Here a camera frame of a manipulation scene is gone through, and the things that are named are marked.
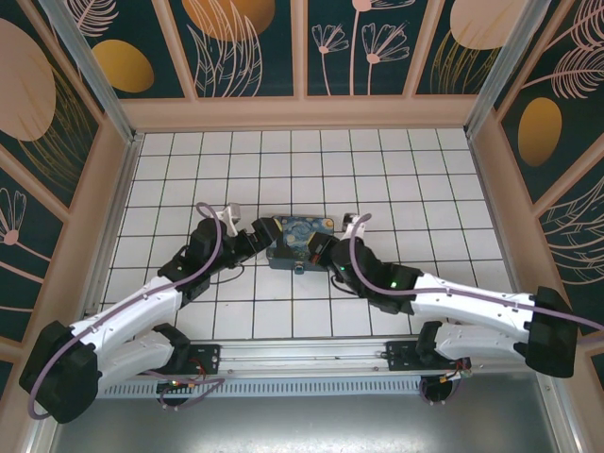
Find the leaf illustration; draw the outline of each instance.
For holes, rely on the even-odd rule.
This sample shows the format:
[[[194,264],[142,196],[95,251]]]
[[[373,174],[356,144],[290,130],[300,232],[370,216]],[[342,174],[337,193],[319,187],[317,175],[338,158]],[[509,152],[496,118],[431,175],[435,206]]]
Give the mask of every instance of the leaf illustration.
[[[118,15],[115,0],[66,0],[65,3],[84,36],[100,37]]]
[[[604,44],[604,0],[582,0],[570,30],[573,41],[582,49]]]

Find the dark teal wallpaper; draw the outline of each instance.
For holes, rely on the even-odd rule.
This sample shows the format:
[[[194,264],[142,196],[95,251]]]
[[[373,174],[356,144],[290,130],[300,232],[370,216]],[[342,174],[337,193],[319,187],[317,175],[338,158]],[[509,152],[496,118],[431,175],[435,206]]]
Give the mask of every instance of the dark teal wallpaper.
[[[289,0],[170,0],[199,97],[294,95]]]
[[[604,353],[598,354],[597,356],[593,356],[592,363],[594,364],[597,377],[600,380],[600,385],[602,386],[602,390],[604,391]]]
[[[575,2],[502,120],[537,201],[604,132],[604,15]]]
[[[310,0],[308,95],[401,94],[425,12],[421,0]]]
[[[0,169],[0,336],[20,342],[62,222]]]
[[[0,361],[0,400],[2,400],[2,394],[4,393],[4,389],[7,387],[10,370],[12,370],[12,363],[8,361]]]
[[[522,0],[445,0],[417,94],[478,94]]]
[[[540,220],[573,311],[604,324],[604,160]]]
[[[495,100],[495,109],[499,109],[499,106],[501,105],[503,100],[508,95],[508,92],[510,91],[512,84],[516,80],[516,76],[520,72],[520,69],[527,62],[527,59],[529,58],[530,53],[532,52],[532,49],[535,47],[535,44],[537,43],[537,41],[539,41],[539,39],[541,38],[541,35],[544,32],[544,29],[547,27],[547,24],[551,20],[551,16],[554,14],[554,12],[556,12],[556,9],[558,8],[559,4],[560,4],[560,0],[551,0],[551,3],[549,4],[549,7],[547,8],[547,12],[545,13],[544,19],[541,22],[541,24],[539,25],[539,27],[537,28],[537,32],[533,35],[532,40],[530,40],[527,50],[525,50],[525,53],[523,54],[522,58],[520,58],[520,60],[518,61],[518,64],[516,64],[515,69],[513,70],[512,74],[510,75],[510,79],[508,80],[508,83],[506,83],[505,87],[503,87],[503,90],[501,90],[501,93]]]
[[[0,4],[0,145],[70,206],[98,124],[14,0]]]

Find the flower illustration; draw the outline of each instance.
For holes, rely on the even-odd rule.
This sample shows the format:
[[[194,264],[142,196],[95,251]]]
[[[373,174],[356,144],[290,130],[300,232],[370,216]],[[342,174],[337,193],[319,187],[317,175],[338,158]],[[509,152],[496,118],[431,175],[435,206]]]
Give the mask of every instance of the flower illustration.
[[[0,243],[15,245],[19,242],[19,229],[25,216],[27,198],[15,191],[13,202],[10,202],[8,190],[0,189]]]
[[[415,3],[415,0],[395,0],[388,2],[386,0],[352,0],[352,6],[358,12],[366,12],[371,9],[395,9],[408,7]]]
[[[331,96],[329,90],[329,82],[327,80],[327,68],[325,65],[325,55],[330,52],[340,52],[348,48],[348,40],[342,25],[327,25],[325,30],[320,25],[315,25],[312,28],[312,37],[314,42],[317,44],[317,48],[321,53],[321,62],[323,64],[323,79],[325,80],[325,88],[327,89],[327,95]]]

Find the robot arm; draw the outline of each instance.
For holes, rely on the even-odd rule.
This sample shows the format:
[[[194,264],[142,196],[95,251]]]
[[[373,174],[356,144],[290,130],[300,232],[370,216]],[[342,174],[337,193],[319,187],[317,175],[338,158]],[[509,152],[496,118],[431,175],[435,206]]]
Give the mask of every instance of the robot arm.
[[[355,214],[344,217],[346,232],[340,240],[315,233],[309,240],[311,260],[330,270],[337,281],[345,283],[355,294],[382,311],[446,317],[464,323],[426,323],[416,351],[423,361],[428,363],[435,357],[448,360],[478,356],[516,357],[540,373],[556,378],[573,376],[577,325],[519,308],[571,313],[555,290],[540,287],[537,294],[502,294],[449,282],[419,269],[382,262],[365,246],[362,239],[364,224],[360,224],[355,254],[365,278],[384,290],[416,293],[388,295],[376,292],[361,282],[352,266],[349,247],[353,227],[359,220]],[[485,299],[511,305],[489,303]]]
[[[217,214],[220,231],[214,219],[203,219],[189,243],[136,293],[68,327],[56,321],[42,330],[19,380],[29,393],[55,353],[83,334],[50,368],[36,396],[58,422],[67,423],[78,417],[92,404],[99,390],[146,370],[183,366],[190,341],[175,327],[162,322],[174,318],[178,310],[207,290],[212,275],[254,257],[273,243],[281,230],[274,219],[260,218],[252,223],[253,233],[238,232],[235,228],[240,218],[238,205],[228,205]],[[207,264],[218,241],[219,253],[207,271],[173,287]],[[140,300],[132,303],[137,296]],[[96,327],[99,320],[109,315],[110,319]],[[151,328],[153,331],[130,341]]]

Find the purple cable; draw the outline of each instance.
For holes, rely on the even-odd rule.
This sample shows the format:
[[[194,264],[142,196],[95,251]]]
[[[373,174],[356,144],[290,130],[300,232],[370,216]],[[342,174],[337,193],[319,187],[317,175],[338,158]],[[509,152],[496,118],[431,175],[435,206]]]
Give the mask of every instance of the purple cable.
[[[195,205],[195,208],[197,209],[197,212],[199,212],[203,217],[207,217],[206,214],[204,214],[201,210],[201,208],[206,208],[214,219],[214,223],[216,224],[216,231],[221,230],[220,220],[218,219],[218,214],[212,208],[212,206],[210,206],[207,203],[199,202]],[[208,268],[212,265],[214,260],[216,260],[216,257],[218,256],[218,253],[220,252],[220,245],[221,245],[221,242],[217,240],[216,245],[214,246],[214,250],[210,256],[210,259],[206,262],[206,264],[204,264],[202,266],[201,269],[199,269],[193,275],[183,278],[175,283],[170,283],[167,285],[159,286],[158,288],[151,290],[149,293],[137,295],[136,297],[134,297],[131,300],[128,300],[124,305],[118,307],[117,309],[110,312],[106,316],[99,318],[94,324],[92,324],[89,327],[86,327],[84,330],[82,330],[80,333],[78,333],[73,339],[71,339],[69,342],[67,342],[61,349],[59,349],[59,351],[57,351],[55,353],[55,355],[50,359],[50,361],[48,361],[48,363],[43,367],[42,371],[40,372],[40,375],[36,379],[36,382],[34,383],[34,386],[31,389],[31,393],[29,394],[29,400],[27,401],[27,412],[29,412],[29,416],[31,418],[33,418],[34,420],[43,420],[45,418],[50,417],[50,413],[44,413],[44,414],[36,413],[36,409],[35,409],[36,396],[38,395],[38,390],[40,389],[40,386],[42,385],[42,382],[46,378],[46,375],[48,375],[48,372],[50,371],[50,369],[55,365],[55,363],[57,363],[57,361],[63,356],[63,354],[65,354],[65,352],[69,348],[71,348],[74,344],[79,342],[86,335],[91,333],[94,329],[105,324],[109,319],[111,319],[116,314],[131,307],[133,304],[136,304],[138,301],[143,299],[146,295],[150,296],[153,294],[161,293],[162,291],[171,290],[177,286],[187,284],[190,281],[195,280],[196,278],[201,276],[204,272],[206,272],[206,270],[208,270]]]
[[[485,302],[493,302],[493,303],[496,303],[499,305],[503,305],[504,307],[514,307],[515,309],[529,310],[529,311],[533,311],[533,312],[537,312],[537,313],[541,313],[541,314],[546,314],[548,316],[565,319],[565,320],[572,321],[577,324],[583,324],[585,326],[594,328],[596,330],[604,331],[604,326],[602,326],[601,324],[591,321],[589,319],[581,318],[574,314],[560,313],[560,312],[554,311],[554,310],[542,309],[541,307],[533,307],[532,305],[521,304],[521,303],[511,302],[511,301],[507,301],[507,300],[500,300],[500,299],[498,299],[496,297],[492,297],[490,295],[474,294],[469,291],[456,290],[454,288],[450,288],[450,289],[449,288],[420,288],[417,290],[403,290],[403,291],[386,290],[384,288],[379,288],[378,286],[374,285],[371,281],[369,281],[361,273],[359,263],[357,262],[357,255],[355,253],[355,249],[356,249],[355,239],[357,237],[357,230],[359,229],[359,226],[362,223],[367,222],[369,219],[371,219],[371,214],[362,215],[361,218],[359,219],[359,221],[352,228],[352,232],[350,233],[350,248],[349,248],[350,262],[352,263],[352,268],[354,269],[355,274],[357,275],[359,280],[362,282],[362,284],[365,285],[370,290],[375,291],[376,293],[385,294],[385,295],[417,295],[417,294],[461,295],[464,297],[471,297],[474,299],[483,300]],[[581,339],[579,342],[581,344],[589,343],[590,340],[586,341],[585,339]]]

